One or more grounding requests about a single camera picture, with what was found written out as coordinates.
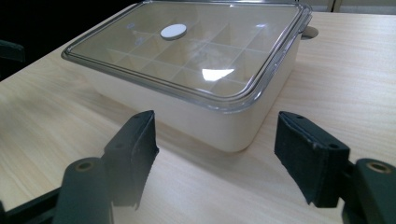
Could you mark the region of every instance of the wooden table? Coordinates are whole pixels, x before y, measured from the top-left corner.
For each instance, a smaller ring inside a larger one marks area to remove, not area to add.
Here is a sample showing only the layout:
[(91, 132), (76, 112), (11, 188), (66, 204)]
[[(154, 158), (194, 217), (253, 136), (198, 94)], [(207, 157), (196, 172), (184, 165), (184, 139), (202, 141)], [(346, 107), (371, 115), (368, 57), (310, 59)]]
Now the wooden table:
[[(300, 114), (346, 143), (350, 160), (396, 165), (396, 16), (313, 13), (317, 37), (296, 64), (249, 148), (224, 153), (157, 125), (160, 154), (137, 211), (116, 223), (341, 223), (307, 205), (274, 154), (277, 113)], [(66, 45), (0, 83), (0, 200), (6, 210), (62, 183), (68, 164), (101, 157), (137, 113), (98, 94)]]

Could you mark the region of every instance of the transparent lid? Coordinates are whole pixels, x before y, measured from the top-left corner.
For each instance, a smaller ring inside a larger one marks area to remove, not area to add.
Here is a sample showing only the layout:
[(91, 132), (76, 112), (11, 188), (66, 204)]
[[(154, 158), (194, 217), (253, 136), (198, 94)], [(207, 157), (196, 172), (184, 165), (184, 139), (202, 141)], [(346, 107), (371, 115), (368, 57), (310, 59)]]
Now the transparent lid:
[(63, 57), (232, 112), (260, 96), (274, 59), (282, 58), (277, 53), (288, 50), (310, 13), (298, 3), (145, 1), (84, 35)]

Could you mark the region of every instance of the white container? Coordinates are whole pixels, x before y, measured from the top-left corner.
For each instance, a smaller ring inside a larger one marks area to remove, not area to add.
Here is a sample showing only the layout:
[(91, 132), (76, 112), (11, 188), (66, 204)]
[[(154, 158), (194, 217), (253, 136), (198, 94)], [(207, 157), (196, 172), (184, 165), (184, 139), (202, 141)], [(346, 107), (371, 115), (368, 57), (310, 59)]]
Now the white container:
[[(62, 56), (100, 71), (85, 76), (103, 95), (154, 110), (159, 122), (212, 147), (239, 151), (288, 78), (310, 19), (311, 8), (298, 3), (145, 1)], [(175, 24), (181, 30), (161, 36)]]

